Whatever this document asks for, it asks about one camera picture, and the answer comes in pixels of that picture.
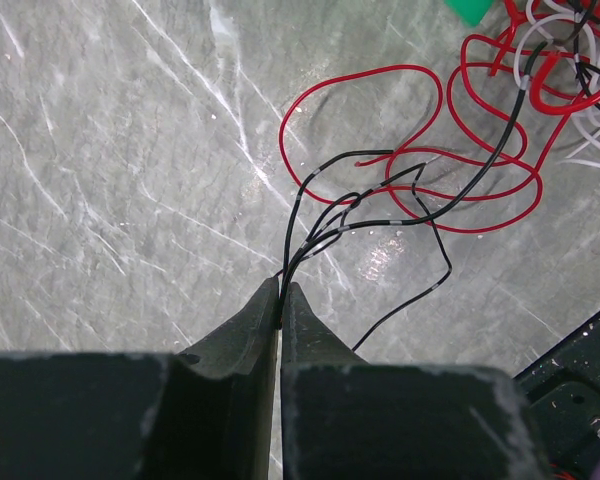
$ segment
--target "marble surface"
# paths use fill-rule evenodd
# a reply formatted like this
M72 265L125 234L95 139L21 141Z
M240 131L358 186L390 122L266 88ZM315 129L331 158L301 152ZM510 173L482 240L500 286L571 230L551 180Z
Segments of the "marble surface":
M503 19L495 9L479 30ZM0 350L177 351L200 339L281 264L296 187L276 136L294 98L391 63L446 79L469 32L439 0L0 0ZM510 108L510 79L477 82ZM422 76L397 73L308 101L287 136L294 165L306 175L340 151L397 145L432 94ZM457 101L485 138L499 135L501 125ZM523 123L537 155L555 122L527 107ZM540 208L493 234L445 233L451 279L378 331L365 358L513 374L600 308L600 171L555 165L570 131L543 169ZM419 144L477 152L448 114ZM431 179L440 174L447 191L472 172L438 169ZM337 167L316 190L335 198L381 173ZM494 173L479 189L519 178ZM448 223L492 223L533 194L462 207ZM297 240L319 211L305 201ZM376 198L356 218L386 215L400 213ZM443 271L420 226L349 234L297 280L353 344ZM279 451L276 432L272 478Z

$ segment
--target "red wire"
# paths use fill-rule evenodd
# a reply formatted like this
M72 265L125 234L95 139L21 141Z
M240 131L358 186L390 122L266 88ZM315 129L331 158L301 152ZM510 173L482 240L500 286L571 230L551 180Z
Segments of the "red wire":
M336 83L349 82L351 80L357 80L359 78L365 78L365 77L369 77L372 75L381 75L383 73L395 72L395 71L399 71L399 70L407 70L407 71L414 70L414 71L418 71L418 72L428 75L434 81L437 91L438 91L438 103L436 105L436 109L435 109L433 115L427 121L427 123L422 128L420 128L415 133L415 135L413 135L409 140L407 140L404 144L402 144L401 147L406 147L410 143L416 141L424 132L426 132L429 129L429 127L433 124L433 122L436 120L436 118L440 114L440 110L442 109L442 103L443 103L443 99L444 99L444 93L443 93L443 88L442 88L442 82L440 82L440 79L438 78L438 76L426 67L421 67L419 65L391 65L388 67L376 68L374 70L368 70L366 72L354 73L352 75L344 75L342 77L336 77L336 78L332 78L329 80L325 80L324 82L320 82L317 85L314 85L313 87L311 87L306 92L304 92L302 95L300 95L296 99L295 102L293 102L293 104L291 105L291 107L289 107L289 109L287 110L287 113L283 117L282 122L280 123L280 129L278 131L278 146L280 147L280 155L282 156L282 160L284 161L284 164L287 167L287 170L289 171L291 178L293 178L293 180L296 182L296 184L298 186L302 185L302 181L300 180L298 175L296 175L296 172L293 170L293 167L291 166L291 162L289 161L289 158L287 156L287 152L286 152L286 149L284 146L284 130L285 130L285 127L287 126L287 123L289 122L289 118L291 118L291 115L293 114L293 112L295 112L296 108L309 95L311 95L314 92L317 92L318 90L320 90L324 87L328 87L328 86L334 85ZM333 202L333 200L328 200L326 198L323 198L323 197L313 193L309 189L305 190L305 192L311 198L318 200L319 202L326 203L326 204L331 204ZM352 203L351 201L343 202L343 205L349 205L351 203Z
M485 101L482 97L480 97L480 95L478 95L478 93L475 91L475 89L471 85L471 81L469 78L469 69L470 68L488 68L490 76L495 75L498 71L504 71L509 74L513 73L513 70L510 67L502 65L502 61L504 60L504 57L507 54L515 52L515 48L512 46L513 40L515 39L518 28L521 25L525 24L527 22L527 19L526 19L526 15L524 12L520 12L517 10L514 0L504 0L504 2L505 2L505 6L507 7L507 11L509 12L510 18L511 18L510 26L505 31L503 31L495 40L491 39L489 37L485 37L483 35L475 35L474 34L474 35L468 36L462 44L461 64L451 73L451 76L449 77L449 80L447 82L447 88L446 88L449 112L450 112L452 118L454 119L454 121L456 122L456 124L458 125L458 127L473 142L475 142L482 149L484 149L490 153L492 153L494 151L494 147L489 145L483 139L481 139L465 124L465 122L462 120L462 118L460 117L460 115L458 114L458 112L456 110L456 107L455 107L455 104L453 101L452 92L453 92L454 81L458 77L458 74L461 74L463 84L467 91L467 94L478 106L480 106L486 112L488 112L492 115L495 115L496 117L498 117L504 121L509 120L510 117L506 113L504 113L503 111L492 106L487 101ZM537 8L539 2L540 2L540 0L535 0L535 4L533 6L534 10ZM538 15L537 18L542 18L544 16L545 15ZM593 30L594 30L596 36L598 36L598 38L600 38L600 31L598 31L595 28ZM467 61L468 47L469 47L470 43L473 41L480 41L480 42L486 43L492 47L499 49L498 54L496 55L496 58L493 60L493 62L468 62ZM523 50L523 52L522 52L523 55L530 55L531 53L532 53L531 50ZM467 196L463 199L463 201L466 201L466 202L483 202L483 201L490 201L490 200L509 197L509 196L514 195L517 192L521 191L522 189L526 188L532 181L535 180L536 195L535 195L533 202L522 213L518 214L514 218L503 221L497 225L480 227L480 228L458 228L458 227L441 225L441 224L436 223L438 228L440 228L441 230L446 230L446 231L455 232L455 233L465 233L465 234L487 233L487 232L492 232L492 231L498 230L500 228L505 228L509 225L512 225L512 224L522 220L529 214L531 214L531 212L533 212L537 208L537 206L540 204L540 201L542 199L543 182L542 182L542 178L540 177L540 169L542 168L542 166L549 154L549 151L553 147L558 136L564 129L566 123L568 122L571 113L580 111L584 108L587 108L588 106L590 106L594 103L597 103L600 100L600 90L598 92L596 92L592 97L585 98L582 93L577 96L574 96L574 95L571 95L568 93L560 92L559 90L546 85L545 80L549 76L551 70L554 68L558 59L560 57L569 57L569 56L573 57L573 55L572 54L564 54L564 53L556 54L554 52L546 52L546 51L541 52L540 55L546 57L546 60L543 63L543 65L541 66L539 72L536 74L535 78L533 79L533 81L531 83L532 104L534 104L534 106L536 106L536 103L538 103L541 106L541 108L544 109L544 113L547 113L546 111L549 110L552 112L550 114L561 115L562 118L560 119L556 129L553 131L551 137L547 141L546 145L544 146L540 156L537 158L534 165L529 165L521 160L521 158L523 157L523 155L525 154L525 152L527 150L528 137L527 137L527 134L526 134L524 128L522 127L522 125L520 125L518 122L516 122L514 128L520 135L520 139L521 139L521 146L520 146L519 151L513 156L509 155L509 154L505 154L505 153L500 154L500 158L502 158L502 160L496 161L493 164L493 167L497 168L497 167L502 167L502 166L516 166L518 168L522 168L523 170L526 170L529 175L526 177L525 180L520 182L518 185L516 185L506 191L492 193L492 194L488 194L488 195ZM423 154L423 153L436 154L436 155L439 155L439 156L442 156L445 158L456 160L456 161L466 163L468 165L472 165L472 166L476 166L476 167L481 167L484 165L484 162L482 162L482 161L470 159L470 158L467 158L467 157L464 157L461 155L457 155L454 153L450 153L450 152L447 152L447 151L444 151L441 149L437 149L437 148L410 147L410 145L413 144L413 142L415 142L420 136L422 136L422 134L424 134L424 132L426 132L438 118L438 116L441 112L441 109L442 109L443 102L444 102L444 89L443 89L442 83L440 82L440 79L436 76L436 74L426 67L422 67L419 65L391 65L391 66L387 66L387 67L377 68L374 70L368 70L365 72L355 73L352 75L344 75L341 77L332 78L332 79L323 81L321 83L318 83L317 85L314 85L313 87L311 87L307 91L305 91L302 95L300 95L294 101L294 103L291 105L291 107L287 110L285 116L282 119L282 122L280 125L280 130L278 132L278 143L279 143L280 153L281 153L282 159L284 161L284 164L285 164L287 170L289 171L291 177L293 178L293 180L296 182L296 184L298 186L300 186L302 184L302 182L301 182L300 178L297 176L296 172L294 171L294 169L291 165L291 162L288 158L288 155L287 155L287 152L285 149L285 144L284 144L284 133L285 133L286 126L289 122L289 119L291 118L293 113L296 111L296 108L308 96L310 96L311 94L317 92L318 90L321 90L328 86L335 85L338 83L353 81L353 80L357 80L360 78L370 77L373 75L381 75L383 73L388 73L388 72L393 72L393 71L416 71L416 72L424 73L429 78L431 78L433 80L433 82L435 83L436 89L437 89L437 105L436 105L435 111L434 111L433 115L429 118L429 120L426 122L426 124L422 128L420 128L414 135L412 135L410 138L408 138L402 145L400 145L393 154L383 155L383 156L380 156L380 157L377 157L375 159L368 160L365 162L356 162L355 166L356 167L364 167L364 166L376 164L376 163L384 161L384 160L388 160L387 165L385 167L385 178L388 179L391 177L391 169L394 166L394 163L397 160L397 158L402 155L407 155L407 154ZM568 100L570 103L567 105L560 106L560 107L546 105L542 102L542 99L540 98L542 91L545 91L546 93L549 93L550 95L552 95L556 98ZM406 205L404 205L402 203L402 201L400 200L400 198L397 195L397 192L399 192L399 191L411 191L411 186L406 186L406 185L405 186L388 186L383 189L379 189L379 190L375 191L373 194L375 195L375 194L381 194L381 193L389 193L389 195L392 197L393 201L396 203L396 205L400 209L402 209L407 215L409 215L413 218L418 218L418 215L416 215L415 212L411 211ZM437 198L442 198L445 200L451 200L455 197L455 195L452 195L452 194L437 192L437 191L430 190L427 188L422 188L422 187L416 188L416 191L419 193L422 193L422 194L430 195L430 196L437 197ZM322 202L325 204L331 204L333 201L333 200L328 200L326 198L323 198L308 189L306 190L306 193L307 193L307 195L314 198L315 200L318 200L319 202ZM348 205L350 203L351 203L351 201L345 202L344 204Z

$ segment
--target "wire bundle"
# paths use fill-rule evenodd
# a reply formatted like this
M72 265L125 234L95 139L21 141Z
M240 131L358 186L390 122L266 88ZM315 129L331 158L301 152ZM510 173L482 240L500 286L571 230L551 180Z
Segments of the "wire bundle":
M354 346L355 350L371 335L376 328L378 328L388 318L425 295L431 293L447 278L449 278L451 275L452 266L442 244L438 230L446 230L464 234L492 232L522 220L535 210L542 199L543 193L543 182L540 176L540 170L546 161L551 148L570 120L585 138L585 143L578 147L579 150L572 152L572 154L570 154L571 157L565 161L585 164L592 163L588 161L576 160L572 157L589 145L600 149L600 142L597 140L597 137L600 136L600 51L598 51L597 46L597 41L600 41L600 28L598 28L600 26L600 19L596 17L596 15L600 15L600 8L596 0L591 0L588 2L586 9L579 2L579 0L571 0L569 7L565 6L564 2L556 3L552 0L544 0L544 3L550 8L554 9L555 13L538 14L537 10L540 7L540 0L529 0L525 11L519 11L513 0L505 0L507 12L509 13L510 17L510 25L495 39L478 34L468 36L462 44L460 65L451 73L446 83L446 88L439 77L426 67L420 65L391 65L326 80L311 87L293 102L282 119L278 134L278 142L282 159L291 177L299 186L298 195L296 197L293 211L289 220L289 226L285 238L284 264L282 270L279 272L283 275L279 313L281 313L289 284L299 264L337 242L342 237L344 232L348 230L356 230L359 228L369 228L375 226L404 227L423 223L430 225L433 228L433 232L435 234L441 254L447 264L447 272L434 285L427 288L416 297L399 305L381 318L378 322L376 322ZM573 29L571 34L565 39L554 38L546 31L545 28L543 28L553 22L572 24ZM515 42L520 27L527 23L530 24L530 28L522 36L518 45L514 47L513 43ZM546 40L534 49L526 49L525 45L534 32L544 35ZM581 34L583 34L587 39L586 56L584 53L580 55L579 52L579 40ZM469 47L474 43L482 43L495 48L497 53L494 60L483 62L469 61ZM573 43L573 51L570 52L565 47L571 46L571 43ZM503 63L507 55L513 55L513 66L508 66ZM524 71L521 74L520 64L522 63L522 57L527 57L527 61L525 63ZM542 58L542 64L532 77L531 74L534 62L539 58ZM574 82L576 89L574 92L563 92L558 88L550 86L547 82L553 70L555 69L556 64L560 60L566 60L569 62L574 70L574 77L576 78L576 82ZM492 76L499 72L504 72L513 76L518 86L518 96L515 106L510 114L507 114L497 107L489 104L477 93L476 89L473 87L471 83L470 72L472 70L485 69ZM300 111L300 105L302 102L316 92L336 84L342 84L361 78L397 71L411 71L419 75L423 75L428 81L432 82L433 86L435 87L436 104L432 115L430 118L428 118L426 123L397 148L386 150L360 150L340 154L320 166L318 169L314 170L304 181L301 181L291 164L285 148L285 131L294 112ZM467 95L480 108L482 108L488 114L495 115L506 122L504 132L496 145L490 145L488 142L480 138L480 136L472 131L465 120L460 116L452 95L454 85L457 83L458 78L462 79L461 83L464 87L464 90L467 92ZM527 91L529 93L530 103L536 111L545 115L559 117L557 127L551 134L538 158L533 162L523 160L523 156L527 152L529 137L522 125L518 123L518 115L527 95ZM464 132L469 139L471 139L476 145L489 154L489 157L486 161L469 158L463 155L445 151L440 148L415 146L416 141L420 139L422 135L429 130L429 128L431 128L438 119L445 104L445 94L446 105L451 117L460 130ZM551 97L551 102L546 101L545 97L547 95ZM562 101L562 105L556 105L556 102L558 101ZM588 134L586 127L582 123L583 121L589 121L591 123L596 122L593 124L598 127L598 131L596 131L593 135ZM520 137L520 148L515 153L505 153L504 147L514 131L517 132ZM395 173L398 169L397 164L404 161L407 156L421 156L423 154L434 154L438 155L439 158L452 159L477 168L477 172L467 183L467 185L462 188L460 193L441 192L417 185L417 182L420 179L424 169L428 163L431 162L420 162L412 167L399 170L397 173ZM358 168L362 168L378 164L380 162L386 162L385 178L375 187L367 189L363 193L350 192L338 199L321 197L309 189L309 184L311 181L333 164L347 158L370 155L374 158L366 161L358 161L355 165ZM519 168L524 172L525 177L520 183L507 190L483 195L470 194L474 187L490 169L499 167ZM415 176L410 184L396 185L396 181L410 174ZM439 222L440 217L448 213L461 202L488 202L496 199L509 198L522 191L532 183L533 186L535 186L536 192L533 201L522 212L518 213L512 218L504 219L495 225L485 225L473 228L445 225ZM412 208L405 205L403 200L399 197L400 192L411 193L419 208L424 212L424 215L413 211ZM327 205L327 207L318 218L318 221L309 232L309 235L305 238L304 243L292 256L291 240L294 222L301 199L305 194L317 200L318 202ZM347 216L352 210L357 208L365 199L378 194L390 195L396 205L410 218L405 220L367 220L350 224L346 223ZM446 203L438 210L431 212L426 207L419 194L435 197L446 201Z

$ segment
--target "green object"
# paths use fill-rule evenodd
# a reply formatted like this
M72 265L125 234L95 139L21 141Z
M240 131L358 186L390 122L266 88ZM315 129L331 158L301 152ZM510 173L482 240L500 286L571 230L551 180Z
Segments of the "green object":
M472 27L478 26L494 0L446 0L451 8Z

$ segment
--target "black wire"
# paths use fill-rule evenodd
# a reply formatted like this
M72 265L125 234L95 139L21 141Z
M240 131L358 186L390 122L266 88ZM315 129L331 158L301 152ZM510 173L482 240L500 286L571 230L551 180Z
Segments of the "black wire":
M527 60L527 63L524 68L524 75L526 78L529 78L529 75L533 68L533 64L537 60L538 55L540 55L540 52L546 46L547 46L547 42L540 43L535 48L533 53L529 56L529 59ZM345 225L344 227L341 227L341 228L338 228L335 230L330 230L329 232L326 232L323 235L320 235L319 237L314 238L313 240L308 242L307 245L305 245L304 247L300 248L300 250L298 250L296 255L293 257L293 259L289 263L289 267L287 269L285 269L285 275L283 277L282 286L281 286L281 290L280 290L280 303L283 303L286 298L286 293L288 291L289 284L291 283L291 278L293 277L295 269L298 267L298 264L300 263L302 257L304 257L306 254L308 254L319 243L322 243L325 240L327 240L335 235L339 235L340 233L347 231L347 230L357 230L360 228L379 227L379 226L387 226L387 225L410 226L410 225L419 225L421 223L431 222L431 221L441 217L442 215L444 215L445 213L450 211L453 207L455 207L458 203L460 203L462 201L462 199L464 197L466 197L469 194L469 192L478 184L478 182L480 182L480 180L486 175L487 171L489 171L489 169L493 166L493 164L496 162L496 160L498 159L498 157L504 150L504 147L505 147L506 143L508 142L509 137L511 136L511 133L513 132L513 129L515 127L515 123L520 114L520 110L522 109L522 104L524 103L525 96L526 96L526 90L519 89L518 96L516 98L516 102L515 102L515 105L513 107L512 113L511 113L511 117L509 118L509 121L507 122L507 125L502 134L502 137L500 138L500 141L496 145L496 148L491 153L491 156L485 162L485 164L482 166L482 168L478 171L478 173L471 179L471 181L469 181L469 183L462 189L462 191L458 195L456 195L451 201L449 201L445 206L443 206L436 212L430 213L428 215L425 215L424 217L420 217L417 219L412 219L412 220L367 220L367 221L363 221L363 222L353 223L350 225Z
M316 230L318 230L318 228L320 227L320 225L322 224L322 222L324 221L324 219L327 217L327 215L329 214L329 212L331 212L337 206L341 205L346 200L349 200L350 198L359 198L359 197L360 197L360 194L358 192L347 193L346 195L343 195L342 197L340 197L339 199L337 199L335 202L333 202L331 205L329 205L324 210L324 212L322 212L320 214L320 216L318 217L318 220L316 220L316 223L313 225L313 228L309 232L309 235L307 235L307 238L306 238L305 242L308 242L309 240L311 240L315 236ZM321 230L323 230L324 228L328 227L333 222L335 222L337 220L337 217L338 217L338 215L336 215L335 217L331 218Z
M307 238L306 242L308 242L309 240L312 240L313 238L317 238L316 236L317 236L318 234L321 234L321 233L323 233L323 232L324 232L324 231L327 229L327 227L328 227L329 225L331 225L333 222L335 222L335 221L336 221L338 218L340 218L340 227L343 227L343 226L344 226L344 222L345 222L345 221L346 221L346 219L347 219L347 215L349 215L349 213L351 213L351 211L352 211L353 209L355 209L355 208L358 208L358 206L360 205L360 203L361 203L361 202L362 202L362 201L363 201L365 198L367 198L367 197L369 197L371 194L373 194L373 192L375 192L375 191L377 191L377 190L379 190L379 189L381 189L381 188L383 188L383 187L386 187L387 185L389 185L389 184L391 184L391 183L395 182L395 181L396 181L396 180L398 180L399 178L401 178L401 177L403 177L403 176L405 176L405 175L407 175L407 174L409 174L409 173L411 173L411 172L413 172L413 171L416 171L416 170L420 169L420 172L421 172L421 171L422 171L422 169L423 169L425 166L426 166L426 163L419 163L419 164L417 164L417 165L414 165L413 167L406 168L406 169L404 169L404 170L402 170L402 171L400 171L400 172L396 173L395 175L393 175L393 176L389 177L388 179L386 179L386 180L384 180L384 181L380 182L380 183L379 183L378 185L376 185L375 187L369 188L369 189L368 189L368 190L366 190L366 191L365 191L365 192L364 192L362 195L360 195L360 194L358 194L358 193L355 193L355 192L353 192L353 193L350 193L350 194L347 194L347 195L343 195L341 198L339 198L338 200L336 200L336 204L338 204L338 203L342 203L342 202L343 202L345 199L347 199L347 198L351 197L352 195L355 195L355 196L357 196L358 198L357 198L356 200L354 200L354 201L353 201L353 203L352 203L351 205L349 205L349 207L347 207L345 210L343 210L342 212L338 213L337 215L334 215L334 216L333 216L333 217L332 217L332 218L331 218L331 219L330 219L330 220L329 220L329 221L328 221L328 222L327 222L327 223L326 223L326 224L325 224L325 225L324 225L324 226L323 226L323 227L322 227L320 230L318 230L318 231L317 231L317 233L314 233L314 235L312 235L312 236L310 235L310 236L311 236L311 238ZM330 210L330 209L331 209L330 207L331 207L331 206L333 206L333 205L334 205L334 204L331 204L331 205L329 206L329 208L327 208L327 209L325 210L325 212L323 212L323 213L322 213L322 215L320 215L320 218L318 218L318 221L316 222L316 224L315 224L315 225L313 226L313 228L311 229L311 231L312 231L312 232L315 232L315 231L316 231L316 227L317 227L317 226L318 226L318 225L321 223L322 219L324 219L324 217L326 216L326 215L325 215L325 213L326 213L328 210ZM335 238L335 239L333 239L331 242L327 243L327 244L326 244L326 245L324 245L323 247L320 247L320 248L319 248L318 250L316 250L315 252L313 252L313 253L309 254L308 256L302 257L302 260L301 260L301 262L303 262L303 261L305 261L305 260L307 260L307 259L309 259L309 258L315 257L315 256L316 256L316 255L318 255L320 252L322 252L322 251L326 250L326 249L327 249L327 247L329 247L329 246L333 245L333 244L334 244L334 243L336 243L338 240L340 240L340 238L342 238L342 233L338 234L338 235L336 236L336 238Z
M567 3L571 5L571 8L573 8L577 13L582 12L582 3L579 0L567 0ZM595 15L591 15L589 21L595 23L596 25L600 25L600 18L596 17Z
M596 9L597 3L598 0L591 0L591 3L587 7L587 11L584 12L584 15L582 15L580 21L573 27L573 31L571 32L571 34L563 40L554 40L554 45L558 45L560 47L565 46L567 43L571 42L574 38L580 35L580 32L585 27L587 22L591 20L591 17L593 16L593 11Z
M595 8L596 3L597 3L597 0L593 0L591 2L591 4L589 5L589 9L587 10L587 12L589 10L592 10L591 5L593 5ZM576 35L573 38L573 53L575 55L577 55L576 58L578 58L578 61L576 62L576 78L580 82L580 86L582 87L582 90L584 91L585 95L587 97L590 97L592 95L592 93L591 93L591 89L589 88L589 84L587 83L587 79L589 79L589 80L591 79L591 74L589 73L589 70L592 70L595 73L597 73L598 75L600 75L600 68L579 59L580 58L579 57L579 54L580 54L580 37L579 37L579 35ZM594 107L600 111L600 103L594 104Z
M416 175L415 180L413 181L413 184L411 185L411 193L415 197L415 199L418 202L418 204L420 205L420 207L422 207L422 209L424 210L425 215L431 215L431 212L429 211L427 206L424 204L424 202L422 200L420 200L420 197L416 193L416 183L420 179L420 175L422 175L423 171L424 171L424 166L420 169L420 171ZM434 221L431 222L431 227L433 228L433 233L436 236L436 241L438 242L438 246L440 247L440 252L442 253L442 257L444 258L444 261L447 263L447 272L442 276L442 278L440 280L438 280L436 283L434 283L431 287L427 288L423 292L420 292L418 295L416 295L413 298L410 298L406 302L398 305L396 308L391 310L384 317L382 317L380 320L378 320L376 323L374 323L371 326L371 328L369 328L369 330L367 330L367 332L362 336L362 338L360 338L360 340L358 340L358 342L353 346L353 348L351 349L352 351L355 352L358 348L360 348L360 346L371 336L371 334L373 334L373 332L375 332L376 329L378 329L383 323L385 323L387 320L389 320L392 316L394 316L399 311L404 310L409 305L412 305L413 303L417 302L418 300L429 295L431 292L433 292L435 289L437 289L440 285L442 285L451 276L453 266L451 265L451 260L449 259L449 256L447 255L447 251L445 250L444 244L442 243L442 239L440 238L440 233L438 232L438 227L436 226Z
M291 210L291 215L289 216L289 224L287 226L287 235L284 241L284 258L282 262L282 271L286 272L289 267L289 251L291 249L291 236L293 234L293 226L296 221L296 216L298 215L298 209L300 208L300 201L302 200L302 194L306 190L307 186L321 171L329 168L334 163L348 157L358 157L365 155L390 155L393 153L393 150L356 150L352 152L341 153L340 155L336 155L331 160L325 162L316 170L311 172L309 176L302 182L300 185L300 189L298 190L298 194L296 195L296 200L293 205L293 209Z
M525 64L525 68L524 68L524 76L525 76L524 78L526 78L527 82L529 80L531 70L533 68L533 64L537 60L540 52L546 46L547 46L547 42L540 43L535 48L533 53L530 55L529 59L527 60L527 63ZM313 248L315 248L317 245L324 242L325 240L327 240L331 237L334 237L334 236L336 236L339 239L342 236L342 233L345 231L348 231L348 230L356 230L356 229L367 228L367 227L372 227L372 226L388 226L388 225L409 226L409 225L418 225L418 224L427 223L427 222L431 222L432 226L434 227L434 231L437 232L437 228L435 228L434 220L441 217L442 215L444 215L445 213L450 211L453 207L455 207L458 203L460 203L462 201L462 199L465 196L467 196L469 194L469 192L478 184L478 182L480 182L480 180L486 175L487 171L493 166L493 164L495 163L497 158L500 156L500 154L504 150L504 147L507 144L507 142L511 136L511 133L513 132L513 129L515 128L515 123L516 123L517 118L522 109L522 105L524 103L525 97L526 97L526 88L519 89L518 96L516 98L516 102L513 107L509 121L507 122L507 125L505 126L503 134L500 138L500 141L496 145L496 148L492 152L491 156L485 162L483 167L478 171L478 173L471 179L471 181L469 181L469 183L462 189L462 191L458 195L456 195L456 197L454 197L451 201L449 201L445 206L443 206L436 212L431 213L426 208L424 203L418 202L418 203L420 203L421 207L423 207L423 209L425 211L424 217L420 217L420 218L412 219L412 220L397 220L397 221L396 220L371 220L371 221L363 221L363 222L353 223L350 225L343 225L340 228L330 230L329 232L315 236L306 245L301 247L298 250L298 252L294 255L294 257L291 259L291 261L289 261L288 260L289 252L288 252L287 247L288 247L288 243L290 243L290 230L292 230L292 228L293 228L293 220L295 220L295 215L297 214L301 195L304 192L304 189L306 189L306 185L309 183L309 181L311 181L311 179L313 179L315 177L315 175L320 173L322 167L320 169L318 169L316 172L314 172L312 175L310 175L310 178L307 178L307 180L305 180L303 182L302 186L300 187L300 190L298 192L298 197L296 197L296 205L294 206L294 209L292 210L292 218L290 218L290 222L289 222L290 227L287 230L288 238L287 238L287 242L285 242L285 268L283 268L284 276L282 279L280 297L279 297L279 301L278 301L278 305L277 305L277 311L276 311L277 315L280 318L282 317L282 310L283 310L284 302L286 301L287 291L289 289L291 279L293 278L293 275L294 275L296 269L298 268L298 265L303 261L303 258L306 257L311 252L311 250ZM375 155L383 155L384 153L380 153L380 154L372 153L371 155L374 155L374 154ZM348 154L342 154L342 155L352 156L353 154L351 152L348 152ZM327 166L332 165L333 163L335 163L336 161L338 161L341 158L344 158L344 157L342 157L342 156L334 157L329 162L327 162L327 164L325 164L325 165L327 165ZM417 165L416 167L414 167L414 168L417 168L420 170L419 174L416 176L416 181L417 181L417 178L419 178L420 174L422 173L424 166L426 166L426 164L424 164L424 165L420 164L420 165ZM406 174L407 174L407 171L403 171L397 175L402 176L402 175L406 175ZM392 181L394 179L394 177L392 177L391 179L385 180L382 184L386 185L386 183L389 181ZM369 189L366 192L364 192L358 200L354 201L354 203L347 210L345 210L345 213L342 215L342 217L344 218L346 216L346 213L348 213L352 207L355 208L357 205L359 205L361 198L364 198L365 195L370 195L371 192L373 192L378 187L374 187L373 189ZM443 245L440 245L440 246L441 246L441 250L443 251L443 256L445 257L445 261L448 261L448 257L446 256L446 252L444 251L444 246ZM407 302L403 303L402 305L398 306L396 309L392 310L387 315L385 315L382 319L380 319L378 322L376 322L376 324L374 324L374 326L371 327L370 331L368 331L367 334L365 334L365 336L361 339L361 341L359 341L356 344L354 349L358 348L362 344L362 342L364 342L369 337L369 335L371 335L371 333L373 333L373 331L375 331L375 329L377 329L380 325L382 325L382 323L384 323L386 320L388 320L392 315L394 315L398 311L402 310L403 308L406 308L407 306L411 305L412 303L416 302L417 300L421 299L422 297L426 296L427 294L431 293L431 291L436 289L443 281L445 281L448 278L449 275L450 275L450 271L448 271L447 274L445 274L445 276L443 276L443 278L439 282L434 284L429 289L425 290L425 292L422 292L421 294L417 295L416 297L414 297L414 298L408 300Z

